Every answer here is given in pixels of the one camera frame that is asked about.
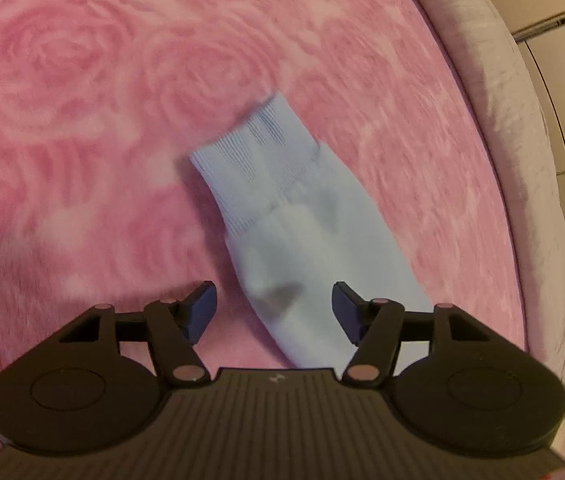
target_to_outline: garment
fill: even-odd
[[[192,162],[222,212],[249,302],[298,367],[341,374],[355,352],[331,310],[335,282],[433,311],[376,205],[281,94]],[[397,369],[426,353],[403,348]]]

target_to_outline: blue fabric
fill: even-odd
[[[376,205],[282,95],[192,162],[222,212],[249,302],[298,367],[341,374],[355,352],[331,310],[335,282],[433,311]],[[397,371],[426,353],[403,345]]]

